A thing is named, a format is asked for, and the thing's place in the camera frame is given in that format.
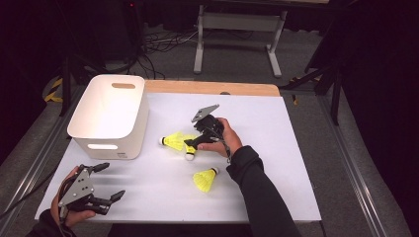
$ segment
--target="table leg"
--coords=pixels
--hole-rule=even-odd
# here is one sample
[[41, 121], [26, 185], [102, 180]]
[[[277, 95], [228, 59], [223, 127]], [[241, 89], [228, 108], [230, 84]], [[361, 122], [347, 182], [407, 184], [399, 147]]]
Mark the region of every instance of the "table leg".
[[204, 34], [204, 6], [200, 6], [200, 13], [198, 16], [198, 45], [197, 45], [197, 54], [195, 55], [195, 65], [194, 65], [194, 73], [200, 74], [203, 68], [203, 56], [204, 56], [204, 42], [203, 42], [203, 34]]
[[286, 17], [287, 17], [287, 11], [281, 12], [281, 17], [278, 19], [277, 26], [275, 28], [274, 39], [272, 40], [272, 44], [266, 45], [269, 60], [271, 61], [271, 66], [272, 66], [272, 70], [274, 71], [275, 77], [282, 76], [280, 65], [278, 64], [278, 59], [277, 59], [277, 56], [275, 55], [275, 50], [277, 49], [278, 41], [280, 39], [281, 32], [283, 31]]

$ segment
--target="yellow object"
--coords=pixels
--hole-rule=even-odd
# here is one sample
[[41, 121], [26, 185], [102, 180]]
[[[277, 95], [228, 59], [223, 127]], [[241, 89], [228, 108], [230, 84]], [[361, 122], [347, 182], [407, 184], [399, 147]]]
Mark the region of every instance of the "yellow object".
[[[188, 140], [188, 139], [195, 139], [197, 138], [195, 135], [184, 135], [183, 140]], [[195, 152], [197, 151], [193, 146], [189, 146], [185, 143], [185, 147], [186, 147], [186, 154], [185, 154], [185, 159], [192, 161], [195, 158]]]
[[184, 139], [182, 132], [178, 131], [166, 137], [159, 139], [161, 145], [172, 147], [173, 149], [181, 151], [184, 146]]
[[198, 172], [194, 175], [194, 183], [199, 190], [207, 193], [216, 174], [218, 174], [218, 168], [210, 168], [209, 170]]

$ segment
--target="table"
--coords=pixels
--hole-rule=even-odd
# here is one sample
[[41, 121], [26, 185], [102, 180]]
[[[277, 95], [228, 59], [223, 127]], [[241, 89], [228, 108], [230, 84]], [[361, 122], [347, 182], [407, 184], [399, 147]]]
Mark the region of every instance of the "table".
[[[209, 87], [218, 89], [215, 93], [229, 91], [233, 95], [193, 94], [200, 93], [200, 88], [203, 93], [208, 93]], [[258, 96], [257, 90], [252, 96], [239, 94], [240, 88], [247, 90], [253, 87], [259, 88], [263, 96]], [[282, 194], [293, 219], [321, 219], [284, 100], [275, 86], [147, 81], [146, 90], [150, 113], [139, 156], [128, 161], [107, 161], [111, 166], [91, 177], [98, 198], [109, 198], [120, 190], [126, 190], [126, 194], [112, 205], [108, 215], [97, 215], [89, 221], [248, 222], [242, 195], [225, 171], [227, 163], [224, 158], [212, 152], [198, 151], [193, 161], [187, 161], [184, 153], [158, 145], [159, 137], [178, 130], [196, 134], [190, 122], [192, 116], [198, 109], [213, 104], [220, 104], [220, 107], [212, 114], [228, 118], [243, 143], [252, 144], [259, 152], [267, 175]], [[44, 209], [49, 208], [61, 181], [74, 166], [102, 162], [87, 157], [72, 140], [51, 180], [36, 218]], [[209, 193], [202, 193], [193, 184], [192, 176], [214, 166], [219, 168], [220, 173], [215, 177]]]

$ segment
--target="hand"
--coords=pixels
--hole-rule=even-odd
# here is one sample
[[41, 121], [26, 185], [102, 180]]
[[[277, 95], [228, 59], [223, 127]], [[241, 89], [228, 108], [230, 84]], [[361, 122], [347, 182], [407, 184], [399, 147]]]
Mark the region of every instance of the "hand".
[[[237, 133], [231, 128], [228, 120], [225, 118], [217, 118], [219, 122], [224, 126], [224, 132], [222, 136], [224, 137], [224, 141], [228, 147], [230, 147], [231, 156], [234, 155], [235, 151], [242, 147], [240, 137], [238, 137]], [[228, 157], [227, 152], [225, 151], [225, 147], [221, 142], [216, 143], [201, 143], [198, 145], [199, 150], [206, 150], [206, 151], [215, 151], [218, 152], [223, 157]]]
[[[72, 177], [73, 175], [75, 175], [77, 170], [78, 170], [78, 167], [75, 167], [70, 172], [70, 174], [68, 174], [67, 177], [65, 177], [64, 181], [67, 180], [68, 178]], [[58, 190], [58, 193], [56, 194], [55, 198], [52, 200], [51, 210], [50, 210], [51, 215], [52, 215], [52, 217], [55, 220], [55, 223], [57, 225], [59, 225], [58, 194], [59, 194], [59, 190]], [[71, 228], [74, 225], [76, 225], [78, 222], [81, 222], [85, 219], [91, 218], [95, 215], [96, 215], [96, 213], [93, 210], [84, 210], [84, 211], [80, 211], [80, 212], [70, 210], [70, 211], [68, 211], [68, 215], [67, 215], [67, 218], [66, 218], [64, 224], [68, 228]]]

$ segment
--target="white storage bin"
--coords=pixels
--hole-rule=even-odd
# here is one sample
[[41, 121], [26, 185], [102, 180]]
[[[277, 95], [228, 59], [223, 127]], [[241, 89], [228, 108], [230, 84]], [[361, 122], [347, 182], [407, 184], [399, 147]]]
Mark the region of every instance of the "white storage bin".
[[99, 75], [86, 88], [67, 132], [96, 159], [139, 155], [148, 120], [145, 81], [138, 76]]

